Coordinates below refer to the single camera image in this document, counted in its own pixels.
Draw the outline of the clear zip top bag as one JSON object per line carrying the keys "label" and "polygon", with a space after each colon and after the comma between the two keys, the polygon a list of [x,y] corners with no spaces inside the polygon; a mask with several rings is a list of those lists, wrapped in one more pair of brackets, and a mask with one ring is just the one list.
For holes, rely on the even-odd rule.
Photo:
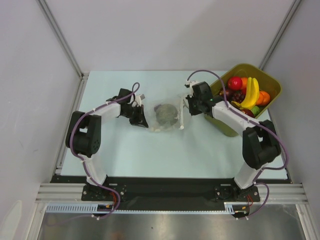
{"label": "clear zip top bag", "polygon": [[187,94],[149,101],[145,115],[150,132],[184,130],[191,121]]}

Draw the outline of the green netted fake melon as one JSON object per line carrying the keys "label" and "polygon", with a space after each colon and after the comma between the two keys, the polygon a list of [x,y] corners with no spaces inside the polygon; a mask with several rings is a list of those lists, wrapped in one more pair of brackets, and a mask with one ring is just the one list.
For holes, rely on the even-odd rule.
{"label": "green netted fake melon", "polygon": [[178,110],[172,104],[162,104],[155,112],[156,121],[161,125],[174,125],[178,121]]}

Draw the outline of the dark red fake apple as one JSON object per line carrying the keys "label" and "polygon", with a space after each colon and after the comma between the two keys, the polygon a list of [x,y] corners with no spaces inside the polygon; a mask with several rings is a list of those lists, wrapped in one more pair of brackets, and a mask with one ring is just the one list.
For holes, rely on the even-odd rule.
{"label": "dark red fake apple", "polygon": [[255,115],[253,114],[253,112],[249,109],[241,109],[240,110],[242,113],[244,113],[245,115],[251,117],[251,118],[255,118]]}

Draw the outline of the yellow fake banana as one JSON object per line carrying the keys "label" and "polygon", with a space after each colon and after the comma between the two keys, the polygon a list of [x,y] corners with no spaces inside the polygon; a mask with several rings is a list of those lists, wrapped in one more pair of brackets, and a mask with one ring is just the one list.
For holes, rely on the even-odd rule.
{"label": "yellow fake banana", "polygon": [[245,109],[252,109],[256,105],[259,93],[260,89],[258,80],[256,78],[249,77],[247,81],[245,99],[241,102],[241,105]]}

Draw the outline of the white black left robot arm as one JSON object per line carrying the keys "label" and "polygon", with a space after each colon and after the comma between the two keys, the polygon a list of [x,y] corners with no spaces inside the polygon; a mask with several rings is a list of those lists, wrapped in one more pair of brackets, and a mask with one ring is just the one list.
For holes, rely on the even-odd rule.
{"label": "white black left robot arm", "polygon": [[89,112],[74,111],[68,125],[65,145],[73,156],[80,160],[86,174],[86,181],[101,186],[107,179],[97,155],[102,143],[103,123],[125,117],[132,126],[148,128],[145,118],[143,94],[136,90],[121,88],[118,95]]}

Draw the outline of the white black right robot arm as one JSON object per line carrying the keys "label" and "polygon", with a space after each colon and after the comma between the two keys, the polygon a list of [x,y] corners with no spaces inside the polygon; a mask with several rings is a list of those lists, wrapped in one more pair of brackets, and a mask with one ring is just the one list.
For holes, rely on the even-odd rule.
{"label": "white black right robot arm", "polygon": [[251,187],[262,169],[281,153],[273,123],[270,120],[259,122],[221,96],[214,96],[204,81],[189,81],[185,86],[189,89],[186,100],[192,116],[205,114],[223,122],[242,137],[244,163],[233,180],[241,190]]}

